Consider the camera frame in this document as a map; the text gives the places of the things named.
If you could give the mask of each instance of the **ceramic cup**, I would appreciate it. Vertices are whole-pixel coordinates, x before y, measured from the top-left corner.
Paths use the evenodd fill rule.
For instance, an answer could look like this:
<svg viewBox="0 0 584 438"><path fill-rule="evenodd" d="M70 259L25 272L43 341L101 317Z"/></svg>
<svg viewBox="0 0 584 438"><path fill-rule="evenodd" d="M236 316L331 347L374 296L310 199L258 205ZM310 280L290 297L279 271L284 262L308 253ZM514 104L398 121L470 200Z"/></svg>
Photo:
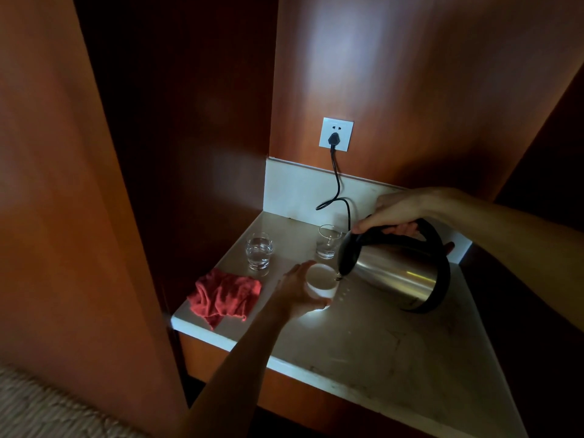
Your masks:
<svg viewBox="0 0 584 438"><path fill-rule="evenodd" d="M336 280L336 271L327 265L316 264L308 268L306 272L306 283L304 283L306 292L312 298L330 298L333 299L336 290L339 288L339 281Z"/></svg>

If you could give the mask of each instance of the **white backsplash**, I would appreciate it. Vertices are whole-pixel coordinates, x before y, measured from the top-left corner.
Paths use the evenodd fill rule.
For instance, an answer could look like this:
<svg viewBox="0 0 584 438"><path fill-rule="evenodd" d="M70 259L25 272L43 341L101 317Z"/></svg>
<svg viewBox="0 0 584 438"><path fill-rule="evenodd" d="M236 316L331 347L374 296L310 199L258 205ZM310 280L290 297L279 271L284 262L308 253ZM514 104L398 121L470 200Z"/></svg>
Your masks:
<svg viewBox="0 0 584 438"><path fill-rule="evenodd" d="M399 187L348 175L341 176L340 197L347 198L351 206L351 223L368 216L375 209L379 195L402 190ZM335 196L336 179L333 172L297 163L268 158L264 183L263 209L282 217L321 226L334 224L347 228L347 207L342 201L317 211L323 201ZM451 263L460 263L471 245L465 236L448 226L429 219L444 243L453 241L455 249L449 254Z"/></svg>

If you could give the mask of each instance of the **glass of water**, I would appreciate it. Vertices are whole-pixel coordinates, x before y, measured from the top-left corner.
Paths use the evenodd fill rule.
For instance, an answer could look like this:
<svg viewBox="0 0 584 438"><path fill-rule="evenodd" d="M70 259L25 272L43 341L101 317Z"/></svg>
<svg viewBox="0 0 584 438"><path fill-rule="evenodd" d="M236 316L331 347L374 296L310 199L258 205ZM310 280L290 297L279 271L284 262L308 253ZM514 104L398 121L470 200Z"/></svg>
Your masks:
<svg viewBox="0 0 584 438"><path fill-rule="evenodd" d="M252 234L245 244L249 267L253 270L265 269L270 264L273 250L274 246L269 235L264 232Z"/></svg>
<svg viewBox="0 0 584 438"><path fill-rule="evenodd" d="M325 260L335 257L343 232L332 224L325 224L318 228L317 255Z"/></svg>

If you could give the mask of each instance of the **red towel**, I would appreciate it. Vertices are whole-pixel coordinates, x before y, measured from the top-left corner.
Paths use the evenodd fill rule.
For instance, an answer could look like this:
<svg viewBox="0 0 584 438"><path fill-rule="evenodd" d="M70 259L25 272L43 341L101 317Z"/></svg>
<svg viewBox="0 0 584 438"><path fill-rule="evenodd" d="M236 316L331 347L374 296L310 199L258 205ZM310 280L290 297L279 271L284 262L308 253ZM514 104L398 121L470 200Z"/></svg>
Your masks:
<svg viewBox="0 0 584 438"><path fill-rule="evenodd" d="M195 283L197 290L187 299L190 309L214 330L224 316L238 316L243 321L255 306L262 284L251 277L213 269Z"/></svg>

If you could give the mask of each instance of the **stainless steel kettle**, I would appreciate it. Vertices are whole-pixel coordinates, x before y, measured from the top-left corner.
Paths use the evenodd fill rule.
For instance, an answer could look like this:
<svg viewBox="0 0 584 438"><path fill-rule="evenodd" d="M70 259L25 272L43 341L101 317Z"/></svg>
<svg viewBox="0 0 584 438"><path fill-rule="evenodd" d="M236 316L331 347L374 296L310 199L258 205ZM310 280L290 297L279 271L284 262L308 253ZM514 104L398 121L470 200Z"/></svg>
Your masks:
<svg viewBox="0 0 584 438"><path fill-rule="evenodd" d="M356 274L390 292L403 310L425 314L436 308L450 285L450 265L434 226L421 218L416 223L426 241L384 234L389 226L349 232L339 249L339 275Z"/></svg>

